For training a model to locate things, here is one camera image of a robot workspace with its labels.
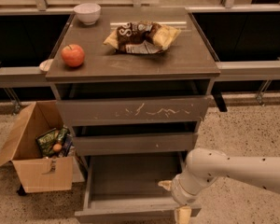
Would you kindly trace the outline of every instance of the dresser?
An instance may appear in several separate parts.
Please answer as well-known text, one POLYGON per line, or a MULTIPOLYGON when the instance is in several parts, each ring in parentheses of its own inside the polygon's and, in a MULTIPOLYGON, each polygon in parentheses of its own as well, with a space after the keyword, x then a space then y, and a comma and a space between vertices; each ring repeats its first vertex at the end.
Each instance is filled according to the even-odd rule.
MULTIPOLYGON (((89 168, 81 223, 169 217, 177 204, 158 187, 183 168, 219 70, 184 8, 103 8, 92 26, 73 18, 46 75, 77 154, 89 168), (164 53, 132 55, 103 45, 127 22, 155 21, 181 34, 164 53), (85 61, 64 65, 79 44, 85 61)), ((195 215, 199 206, 192 206, 195 215)))

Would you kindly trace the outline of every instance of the countertop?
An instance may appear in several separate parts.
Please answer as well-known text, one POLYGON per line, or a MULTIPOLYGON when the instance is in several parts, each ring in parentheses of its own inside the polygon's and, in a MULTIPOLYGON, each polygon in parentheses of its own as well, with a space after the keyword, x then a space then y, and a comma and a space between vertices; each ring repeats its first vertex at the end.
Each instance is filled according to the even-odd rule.
POLYGON ((102 8, 94 25, 86 26, 75 16, 65 34, 47 81, 104 82, 217 77, 219 70, 184 8, 175 7, 114 7, 102 8), (122 54, 103 42, 122 24, 131 21, 154 21, 181 29, 172 46, 164 53, 150 55, 122 54), (79 68, 66 66, 61 49, 79 44, 85 61, 79 68))

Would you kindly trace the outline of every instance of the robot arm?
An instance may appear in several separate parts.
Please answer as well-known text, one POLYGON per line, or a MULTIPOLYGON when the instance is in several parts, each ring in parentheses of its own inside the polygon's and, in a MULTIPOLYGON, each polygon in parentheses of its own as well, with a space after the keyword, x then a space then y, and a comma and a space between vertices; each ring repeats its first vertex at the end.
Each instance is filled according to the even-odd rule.
POLYGON ((203 148, 195 148, 188 154, 186 167, 172 180, 170 191, 177 203, 187 205, 219 176, 280 194, 279 157, 229 157, 220 151, 203 148))

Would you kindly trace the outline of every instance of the speckled floor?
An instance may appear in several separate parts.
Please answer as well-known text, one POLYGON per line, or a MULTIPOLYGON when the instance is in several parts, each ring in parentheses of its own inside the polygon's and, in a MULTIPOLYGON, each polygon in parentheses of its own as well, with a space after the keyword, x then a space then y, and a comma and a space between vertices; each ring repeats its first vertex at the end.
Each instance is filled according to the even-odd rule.
MULTIPOLYGON (((266 94, 261 107, 253 95, 225 95, 228 112, 221 113, 211 102, 199 130, 197 147, 214 148, 230 156, 280 156, 280 93, 266 94)), ((15 117, 10 104, 0 104, 0 147, 15 117)), ((19 196, 20 181, 12 164, 0 168, 0 224, 71 223, 81 210, 85 183, 71 191, 19 196)), ((280 195, 221 177, 199 195, 203 207, 192 224, 278 223, 280 195)), ((172 219, 130 224, 169 224, 172 219)))

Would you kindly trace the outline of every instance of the red apple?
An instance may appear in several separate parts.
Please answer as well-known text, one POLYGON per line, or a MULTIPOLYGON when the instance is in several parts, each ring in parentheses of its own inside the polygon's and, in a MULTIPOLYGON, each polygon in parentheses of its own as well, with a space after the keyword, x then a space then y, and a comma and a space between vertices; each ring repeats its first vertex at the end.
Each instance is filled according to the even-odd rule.
POLYGON ((78 67, 83 64, 85 53, 81 46, 77 44, 67 45, 62 49, 63 61, 71 67, 78 67))

